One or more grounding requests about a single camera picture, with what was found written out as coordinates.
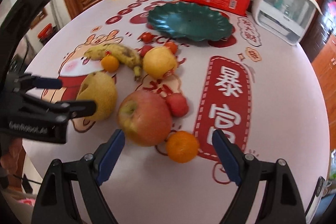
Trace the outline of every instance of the small orange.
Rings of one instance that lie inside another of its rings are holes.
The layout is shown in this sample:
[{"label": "small orange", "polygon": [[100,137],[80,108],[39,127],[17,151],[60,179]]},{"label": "small orange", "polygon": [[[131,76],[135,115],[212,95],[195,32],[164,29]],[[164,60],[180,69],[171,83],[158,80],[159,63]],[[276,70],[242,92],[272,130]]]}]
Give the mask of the small orange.
[{"label": "small orange", "polygon": [[177,52],[177,45],[172,42],[172,41],[168,41],[164,44],[165,47],[167,47],[168,49],[170,49],[172,54],[176,54]]},{"label": "small orange", "polygon": [[178,163],[186,163],[198,154],[200,144],[194,135],[186,131],[177,131],[168,138],[166,150],[168,157]]},{"label": "small orange", "polygon": [[100,61],[101,66],[107,72],[115,72],[119,68],[119,60],[113,55],[107,55]]}]

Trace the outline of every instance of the blue gripper pad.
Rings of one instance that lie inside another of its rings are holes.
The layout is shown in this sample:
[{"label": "blue gripper pad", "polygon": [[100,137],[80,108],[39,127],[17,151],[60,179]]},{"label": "blue gripper pad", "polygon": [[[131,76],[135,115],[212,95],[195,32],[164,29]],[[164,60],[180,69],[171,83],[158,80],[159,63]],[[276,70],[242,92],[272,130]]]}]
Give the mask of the blue gripper pad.
[{"label": "blue gripper pad", "polygon": [[112,170],[125,146],[125,134],[122,130],[116,130],[107,143],[104,144],[102,150],[105,152],[98,160],[98,166],[95,166],[98,171],[96,182],[98,186],[107,181],[112,173]]},{"label": "blue gripper pad", "polygon": [[226,138],[224,133],[221,130],[215,130],[212,135],[212,145],[217,152],[227,176],[239,186],[242,181],[239,175],[239,164],[223,138]]},{"label": "blue gripper pad", "polygon": [[53,90],[59,90],[62,88],[63,83],[59,79],[54,78],[36,78],[33,81],[34,87],[38,89],[53,89]]}]

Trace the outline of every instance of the table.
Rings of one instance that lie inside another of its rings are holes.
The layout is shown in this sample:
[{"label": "table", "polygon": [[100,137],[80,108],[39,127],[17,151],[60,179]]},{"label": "table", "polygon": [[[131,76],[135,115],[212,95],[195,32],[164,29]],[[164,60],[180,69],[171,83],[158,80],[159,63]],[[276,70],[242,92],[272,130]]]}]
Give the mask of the table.
[{"label": "table", "polygon": [[[149,30],[147,11],[158,0],[104,0],[80,14],[43,47],[27,71],[59,77],[64,88],[33,90],[49,101],[74,99],[80,83],[98,61],[85,60],[92,45],[122,42],[141,48],[137,38],[144,31],[158,37],[154,46],[168,38]],[[214,128],[245,153],[259,160],[284,158],[298,185],[305,209],[319,176],[326,178],[329,162],[329,129],[322,92],[301,46],[290,46],[247,18],[230,13],[235,32],[227,41],[192,43],[178,40],[180,67],[163,81],[149,76],[140,83],[121,66],[113,77],[122,100],[135,89],[165,96],[183,92],[190,112],[174,120],[173,130],[193,132],[201,143],[199,157],[177,164],[164,155],[164,148],[126,146],[101,191],[115,218],[123,223],[216,224],[226,212],[236,185],[230,183],[211,145]],[[65,145],[24,141],[24,148],[43,177],[50,162],[78,160],[108,140],[116,124],[116,112],[105,121],[79,119],[69,122]],[[80,214],[90,223],[78,183],[74,193]],[[259,187],[248,223],[254,223],[263,187]]]}]

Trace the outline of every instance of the plate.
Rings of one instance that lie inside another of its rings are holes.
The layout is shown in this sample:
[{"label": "plate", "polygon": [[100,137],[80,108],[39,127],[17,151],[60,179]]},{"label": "plate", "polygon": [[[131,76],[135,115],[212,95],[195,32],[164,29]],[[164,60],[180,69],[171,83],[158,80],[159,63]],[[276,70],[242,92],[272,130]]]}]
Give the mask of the plate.
[{"label": "plate", "polygon": [[149,11],[148,23],[171,37],[218,41],[230,37],[232,24],[218,11],[196,3],[166,3]]}]

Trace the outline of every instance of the white storage box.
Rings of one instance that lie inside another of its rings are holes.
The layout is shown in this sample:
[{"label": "white storage box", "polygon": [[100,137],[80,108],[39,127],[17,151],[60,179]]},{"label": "white storage box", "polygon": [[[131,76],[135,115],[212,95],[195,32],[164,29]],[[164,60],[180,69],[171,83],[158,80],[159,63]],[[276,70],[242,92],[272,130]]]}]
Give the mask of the white storage box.
[{"label": "white storage box", "polygon": [[254,0],[252,15],[258,25],[295,45],[305,35],[320,7],[315,0]]}]

